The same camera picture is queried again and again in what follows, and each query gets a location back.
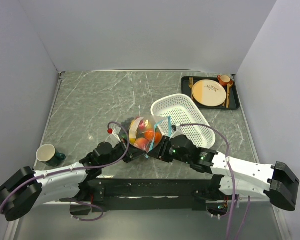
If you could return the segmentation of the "green vegetable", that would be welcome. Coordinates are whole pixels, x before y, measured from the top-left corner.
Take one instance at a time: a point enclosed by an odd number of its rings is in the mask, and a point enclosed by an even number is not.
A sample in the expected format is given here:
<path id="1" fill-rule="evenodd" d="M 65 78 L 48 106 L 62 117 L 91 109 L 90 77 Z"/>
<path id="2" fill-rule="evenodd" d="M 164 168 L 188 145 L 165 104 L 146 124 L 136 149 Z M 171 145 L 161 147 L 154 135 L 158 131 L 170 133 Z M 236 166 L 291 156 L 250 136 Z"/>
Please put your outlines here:
<path id="1" fill-rule="evenodd" d="M 128 139 L 128 137 L 127 137 L 127 135 L 126 135 L 126 134 L 122 134 L 120 138 L 121 138 L 121 139 L 125 139 L 125 140 L 127 140 L 127 139 Z"/>

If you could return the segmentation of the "small orange pumpkin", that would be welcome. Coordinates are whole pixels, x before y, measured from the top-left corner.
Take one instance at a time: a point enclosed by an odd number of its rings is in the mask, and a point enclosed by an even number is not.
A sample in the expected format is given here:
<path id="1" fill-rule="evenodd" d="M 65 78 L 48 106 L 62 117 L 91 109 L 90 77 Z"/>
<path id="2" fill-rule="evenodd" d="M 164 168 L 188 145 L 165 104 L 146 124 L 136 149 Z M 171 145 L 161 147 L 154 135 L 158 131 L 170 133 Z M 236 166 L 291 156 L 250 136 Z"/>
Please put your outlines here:
<path id="1" fill-rule="evenodd" d="M 147 130 L 144 136 L 148 141 L 154 141 L 155 144 L 158 144 L 163 137 L 159 131 L 154 130 Z"/>

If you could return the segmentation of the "clear zip top bag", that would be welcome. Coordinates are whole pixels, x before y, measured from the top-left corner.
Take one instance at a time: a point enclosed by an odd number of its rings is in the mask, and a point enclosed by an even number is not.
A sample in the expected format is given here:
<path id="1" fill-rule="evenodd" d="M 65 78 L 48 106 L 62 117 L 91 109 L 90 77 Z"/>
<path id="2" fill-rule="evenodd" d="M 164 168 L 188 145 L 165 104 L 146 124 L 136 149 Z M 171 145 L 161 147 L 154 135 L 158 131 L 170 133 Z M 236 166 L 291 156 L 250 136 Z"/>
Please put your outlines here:
<path id="1" fill-rule="evenodd" d="M 164 136 L 172 135 L 170 116 L 133 116 L 123 121 L 121 125 L 127 134 L 121 130 L 120 137 L 129 140 L 133 147 L 146 153 L 157 147 Z"/>

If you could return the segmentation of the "orange peach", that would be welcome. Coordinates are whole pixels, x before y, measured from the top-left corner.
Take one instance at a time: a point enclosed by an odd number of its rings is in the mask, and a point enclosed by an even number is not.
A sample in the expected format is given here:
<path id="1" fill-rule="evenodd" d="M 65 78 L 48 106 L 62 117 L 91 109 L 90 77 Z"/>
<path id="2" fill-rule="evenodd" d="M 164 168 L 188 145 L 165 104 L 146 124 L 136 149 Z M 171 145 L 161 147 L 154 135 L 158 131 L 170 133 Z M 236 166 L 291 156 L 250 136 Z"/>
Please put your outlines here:
<path id="1" fill-rule="evenodd" d="M 135 140 L 133 146 L 140 150 L 147 151 L 148 144 L 149 141 L 146 138 L 140 137 Z"/>

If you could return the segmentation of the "yellow banana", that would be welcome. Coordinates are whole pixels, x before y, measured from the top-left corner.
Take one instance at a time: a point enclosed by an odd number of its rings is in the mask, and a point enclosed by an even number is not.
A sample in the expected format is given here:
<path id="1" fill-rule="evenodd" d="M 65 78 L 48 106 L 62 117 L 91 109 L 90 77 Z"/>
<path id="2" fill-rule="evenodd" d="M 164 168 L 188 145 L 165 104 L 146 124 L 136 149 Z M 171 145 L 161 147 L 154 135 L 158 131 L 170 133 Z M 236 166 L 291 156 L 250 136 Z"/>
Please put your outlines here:
<path id="1" fill-rule="evenodd" d="M 138 130 L 139 124 L 144 124 L 145 126 L 144 130 Z M 152 128 L 152 124 L 149 119 L 146 119 L 144 117 L 139 117 L 137 119 L 134 119 L 129 127 L 129 139 L 136 140 L 140 136 L 143 136 L 145 132 L 150 130 L 151 128 Z"/>

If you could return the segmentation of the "white perforated plastic basket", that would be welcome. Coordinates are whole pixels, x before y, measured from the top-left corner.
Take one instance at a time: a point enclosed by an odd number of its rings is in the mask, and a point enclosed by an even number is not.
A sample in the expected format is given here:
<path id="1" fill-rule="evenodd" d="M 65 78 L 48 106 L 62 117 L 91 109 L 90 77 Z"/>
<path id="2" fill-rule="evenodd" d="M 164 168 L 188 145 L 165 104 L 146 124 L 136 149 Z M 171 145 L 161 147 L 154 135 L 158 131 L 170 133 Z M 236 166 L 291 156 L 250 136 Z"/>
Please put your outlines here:
<path id="1" fill-rule="evenodd" d="M 181 93 L 172 94 L 155 101 L 150 111 L 156 117 L 170 117 L 172 125 L 209 125 L 192 99 Z M 181 128 L 181 131 L 195 146 L 210 149 L 216 142 L 215 133 L 213 130 L 201 125 L 185 126 Z"/>

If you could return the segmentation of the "red chili pepper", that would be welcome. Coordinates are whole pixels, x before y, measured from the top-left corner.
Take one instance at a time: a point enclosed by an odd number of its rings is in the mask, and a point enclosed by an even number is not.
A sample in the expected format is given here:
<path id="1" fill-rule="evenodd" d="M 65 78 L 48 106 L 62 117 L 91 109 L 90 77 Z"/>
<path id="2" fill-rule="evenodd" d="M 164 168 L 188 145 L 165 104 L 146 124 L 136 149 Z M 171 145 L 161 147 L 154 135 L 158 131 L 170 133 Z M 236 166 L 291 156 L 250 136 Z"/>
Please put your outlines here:
<path id="1" fill-rule="evenodd" d="M 138 130 L 139 130 L 139 131 L 143 131 L 144 129 L 145 129 L 144 124 L 141 124 L 141 123 L 140 123 L 140 124 L 138 125 Z"/>

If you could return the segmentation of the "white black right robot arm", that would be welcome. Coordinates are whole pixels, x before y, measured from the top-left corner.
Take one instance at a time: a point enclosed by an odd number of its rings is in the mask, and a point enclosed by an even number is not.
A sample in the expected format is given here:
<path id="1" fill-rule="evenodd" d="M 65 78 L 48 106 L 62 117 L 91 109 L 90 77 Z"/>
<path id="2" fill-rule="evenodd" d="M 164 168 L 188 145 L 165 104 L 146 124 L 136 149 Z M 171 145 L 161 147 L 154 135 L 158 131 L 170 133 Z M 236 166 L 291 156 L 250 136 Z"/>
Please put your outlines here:
<path id="1" fill-rule="evenodd" d="M 279 209 L 296 209 L 300 181 L 283 162 L 271 165 L 226 158 L 221 152 L 195 146 L 185 135 L 164 136 L 157 146 L 149 147 L 147 154 L 167 163 L 177 160 L 199 173 L 211 174 L 210 183 L 195 190 L 197 198 L 218 201 L 232 194 L 267 197 Z"/>

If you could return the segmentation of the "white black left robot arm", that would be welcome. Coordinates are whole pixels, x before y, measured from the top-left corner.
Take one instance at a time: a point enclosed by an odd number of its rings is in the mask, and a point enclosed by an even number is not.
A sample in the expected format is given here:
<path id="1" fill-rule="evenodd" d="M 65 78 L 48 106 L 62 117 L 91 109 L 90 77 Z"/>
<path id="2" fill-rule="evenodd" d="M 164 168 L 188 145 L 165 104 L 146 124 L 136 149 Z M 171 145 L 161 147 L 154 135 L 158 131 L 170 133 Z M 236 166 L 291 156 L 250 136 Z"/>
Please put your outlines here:
<path id="1" fill-rule="evenodd" d="M 148 149 L 147 143 L 128 143 L 122 139 L 112 145 L 104 141 L 69 166 L 45 171 L 23 167 L 0 186 L 0 214 L 12 222 L 48 202 L 63 199 L 83 201 L 90 193 L 89 181 L 100 176 L 103 168 L 120 161 L 128 163 L 145 155 Z"/>

